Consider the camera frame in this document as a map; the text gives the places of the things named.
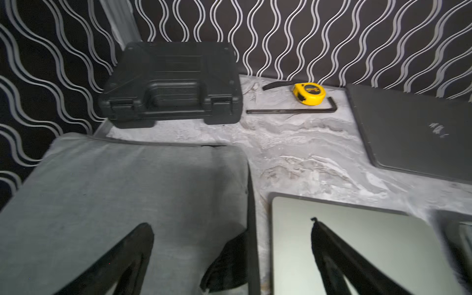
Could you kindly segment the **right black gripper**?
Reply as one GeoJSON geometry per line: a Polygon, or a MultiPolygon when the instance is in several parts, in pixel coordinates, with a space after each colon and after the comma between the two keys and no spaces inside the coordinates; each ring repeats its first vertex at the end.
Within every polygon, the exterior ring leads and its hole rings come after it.
{"type": "Polygon", "coordinates": [[[431,223],[444,245],[449,264],[462,288],[472,287],[472,216],[434,210],[431,223]]]}

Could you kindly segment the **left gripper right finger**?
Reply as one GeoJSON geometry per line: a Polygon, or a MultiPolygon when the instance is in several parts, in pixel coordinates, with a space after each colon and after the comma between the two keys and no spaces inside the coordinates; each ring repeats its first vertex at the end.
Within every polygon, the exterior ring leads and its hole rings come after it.
{"type": "Polygon", "coordinates": [[[408,295],[327,225],[312,218],[311,248],[328,295],[408,295]]]}

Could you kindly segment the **grey laptop bag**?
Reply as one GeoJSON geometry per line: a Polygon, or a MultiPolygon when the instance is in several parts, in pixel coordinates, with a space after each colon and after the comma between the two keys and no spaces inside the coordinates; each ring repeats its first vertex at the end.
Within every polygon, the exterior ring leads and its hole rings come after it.
{"type": "Polygon", "coordinates": [[[57,138],[1,210],[1,293],[51,295],[136,227],[144,295],[258,295],[254,193],[235,146],[57,138]]]}

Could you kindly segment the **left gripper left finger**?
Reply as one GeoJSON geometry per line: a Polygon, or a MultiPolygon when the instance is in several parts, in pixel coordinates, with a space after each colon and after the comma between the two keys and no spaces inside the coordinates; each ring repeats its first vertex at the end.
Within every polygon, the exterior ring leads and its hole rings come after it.
{"type": "Polygon", "coordinates": [[[58,295],[115,295],[141,293],[154,244],[148,223],[141,223],[75,280],[57,291],[58,295]]]}

